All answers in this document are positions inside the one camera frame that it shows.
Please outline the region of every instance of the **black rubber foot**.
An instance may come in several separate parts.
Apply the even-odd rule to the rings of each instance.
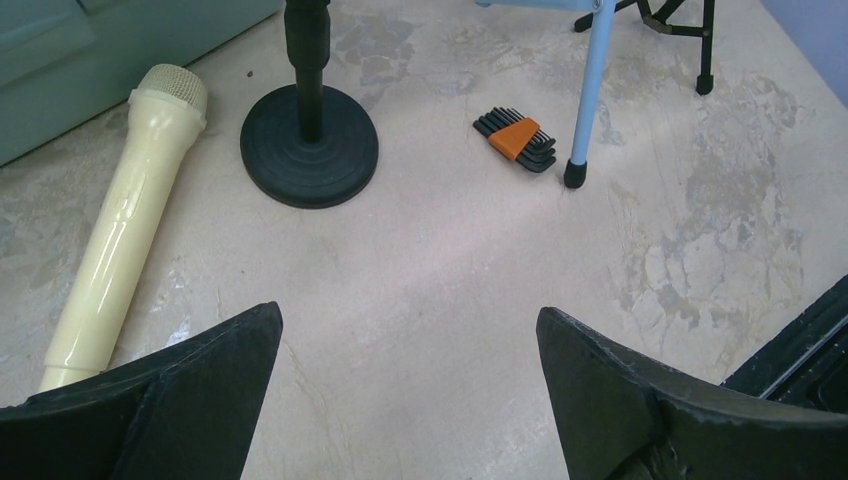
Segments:
[[[586,171],[588,170],[588,167],[588,163],[575,165],[571,163],[571,159],[569,158],[568,165],[565,166],[565,175],[563,176],[563,180],[565,180],[565,188],[574,190],[582,187],[583,182],[586,181]]]
[[[698,75],[698,82],[695,84],[695,91],[698,95],[706,95],[713,91],[713,76]]]
[[[272,198],[299,208],[327,208],[362,191],[377,168],[377,131],[356,100],[324,87],[324,135],[300,136],[297,89],[265,95],[241,128],[241,157],[250,178]]]

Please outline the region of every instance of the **black metal stand leg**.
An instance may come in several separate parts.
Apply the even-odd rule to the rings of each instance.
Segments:
[[[356,100],[323,84],[329,0],[286,0],[286,50],[296,85],[263,97],[241,130],[250,178],[287,205],[326,208],[358,194],[377,168],[377,131]]]
[[[706,95],[713,91],[713,23],[715,19],[715,0],[704,0],[704,37],[701,39],[701,74],[695,91],[699,95]]]
[[[654,20],[660,23],[667,22],[669,17],[671,17],[671,15],[676,12],[685,1],[686,0],[669,0],[664,3],[663,6],[657,10],[657,13],[654,14]]]
[[[634,3],[636,3],[636,0],[622,0],[615,4],[615,11],[618,12],[619,10],[625,9],[630,5],[633,5]],[[588,15],[584,15],[578,18],[577,21],[574,22],[574,31],[585,32],[586,30],[592,28],[593,16],[594,15],[590,13]]]

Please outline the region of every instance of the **microphone stand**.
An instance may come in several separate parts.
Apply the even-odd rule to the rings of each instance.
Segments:
[[[241,130],[250,177],[272,198],[298,208],[350,200],[377,168],[377,131],[368,113],[323,84],[330,59],[329,3],[286,0],[286,48],[295,85],[259,100]]]

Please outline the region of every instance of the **microphone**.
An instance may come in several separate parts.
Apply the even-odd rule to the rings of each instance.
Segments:
[[[106,370],[174,178],[206,127],[206,87],[157,65],[129,98],[126,144],[44,359],[39,392]]]

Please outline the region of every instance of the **marble floor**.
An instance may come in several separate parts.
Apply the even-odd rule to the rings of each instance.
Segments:
[[[541,307],[717,383],[848,273],[848,111],[758,0],[716,13],[704,98],[697,41],[618,14],[589,179],[566,192],[577,15],[333,2],[325,80],[368,108],[381,157],[323,211],[275,203],[241,163],[250,107],[294,79],[282,16],[261,23],[190,66],[209,125],[112,366],[273,300],[285,330],[244,478],[566,478]],[[697,1],[673,18],[699,19]],[[502,161],[471,128],[495,105],[536,118],[561,161],[538,176]],[[38,386],[126,117],[0,169],[0,404]]]

